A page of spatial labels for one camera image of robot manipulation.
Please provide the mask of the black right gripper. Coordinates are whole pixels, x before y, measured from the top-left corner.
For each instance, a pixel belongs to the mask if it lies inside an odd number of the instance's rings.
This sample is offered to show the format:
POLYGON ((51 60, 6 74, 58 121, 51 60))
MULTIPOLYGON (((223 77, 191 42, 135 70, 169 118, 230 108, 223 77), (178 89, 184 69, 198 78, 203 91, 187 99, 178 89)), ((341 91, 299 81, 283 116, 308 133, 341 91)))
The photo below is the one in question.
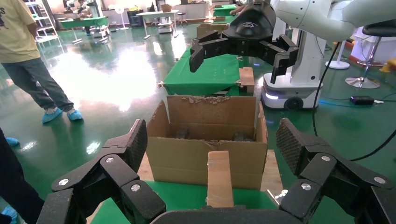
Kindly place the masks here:
POLYGON ((273 66, 270 83, 275 84, 295 65, 299 47, 287 36, 272 41, 276 14, 269 2, 248 2, 230 12, 235 19, 220 34, 208 31, 192 40, 189 68, 195 73, 207 58, 224 54, 259 57, 273 66))

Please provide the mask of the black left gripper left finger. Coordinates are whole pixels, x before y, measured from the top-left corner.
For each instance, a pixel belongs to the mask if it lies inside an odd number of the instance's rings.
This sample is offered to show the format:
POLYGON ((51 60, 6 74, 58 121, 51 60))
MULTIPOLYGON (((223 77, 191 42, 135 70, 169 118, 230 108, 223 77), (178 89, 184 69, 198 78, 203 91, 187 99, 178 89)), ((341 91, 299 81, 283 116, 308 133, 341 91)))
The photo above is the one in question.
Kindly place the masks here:
POLYGON ((112 199, 132 224, 149 224, 166 211, 165 202, 138 175, 148 145, 146 122, 108 139, 90 161, 52 183, 40 224, 84 224, 98 205, 112 199))

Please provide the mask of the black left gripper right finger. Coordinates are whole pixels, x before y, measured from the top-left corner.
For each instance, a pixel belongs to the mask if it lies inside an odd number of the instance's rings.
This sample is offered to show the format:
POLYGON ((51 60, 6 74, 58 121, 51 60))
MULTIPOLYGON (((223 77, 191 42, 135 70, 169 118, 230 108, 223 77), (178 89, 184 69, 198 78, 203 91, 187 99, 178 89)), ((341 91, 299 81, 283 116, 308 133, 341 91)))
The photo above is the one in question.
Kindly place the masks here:
POLYGON ((306 224, 323 197, 334 200, 357 224, 393 224, 396 192, 387 177, 341 156, 320 137, 280 120, 276 145, 296 181, 279 208, 306 224))

